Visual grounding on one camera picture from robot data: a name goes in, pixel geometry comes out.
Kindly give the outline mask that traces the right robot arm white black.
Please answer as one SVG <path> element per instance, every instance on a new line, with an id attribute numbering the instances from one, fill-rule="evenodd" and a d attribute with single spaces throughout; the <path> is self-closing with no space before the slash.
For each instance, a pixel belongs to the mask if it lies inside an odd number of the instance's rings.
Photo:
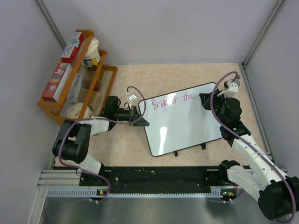
<path id="1" fill-rule="evenodd" d="M 236 161 L 223 161 L 219 166 L 218 179 L 222 184 L 231 182 L 241 186 L 258 203 L 268 220 L 281 221 L 289 215 L 291 223 L 299 211 L 299 179 L 290 177 L 278 168 L 257 145 L 248 128 L 241 122 L 241 104 L 236 98 L 224 96 L 218 89 L 199 94 L 202 106 L 212 112 L 220 124 L 224 140 L 240 153 L 253 173 L 249 173 Z"/>

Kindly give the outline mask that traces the white whiteboard black frame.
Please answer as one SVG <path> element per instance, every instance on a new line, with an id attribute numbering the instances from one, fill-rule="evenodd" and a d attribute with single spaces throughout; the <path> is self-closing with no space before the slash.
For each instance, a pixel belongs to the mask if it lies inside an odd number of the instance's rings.
<path id="1" fill-rule="evenodd" d="M 152 156 L 157 157 L 221 139 L 220 124 L 192 95 L 210 93 L 215 83 L 166 93 L 140 101 L 140 112 L 150 125 L 144 128 Z"/>

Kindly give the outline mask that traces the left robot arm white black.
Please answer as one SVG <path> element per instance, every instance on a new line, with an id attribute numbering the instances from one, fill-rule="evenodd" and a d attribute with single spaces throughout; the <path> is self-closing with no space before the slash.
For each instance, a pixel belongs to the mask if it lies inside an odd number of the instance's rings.
<path id="1" fill-rule="evenodd" d="M 62 160 L 68 161 L 76 168 L 90 173 L 90 180 L 101 185 L 105 182 L 106 174 L 101 171 L 102 163 L 88 153 L 90 137 L 114 128 L 116 123 L 128 122 L 130 126 L 149 126 L 150 123 L 141 117 L 134 105 L 129 108 L 120 108 L 117 96 L 108 96 L 102 113 L 76 123 L 74 120 L 65 120 L 54 142 L 52 153 Z"/>

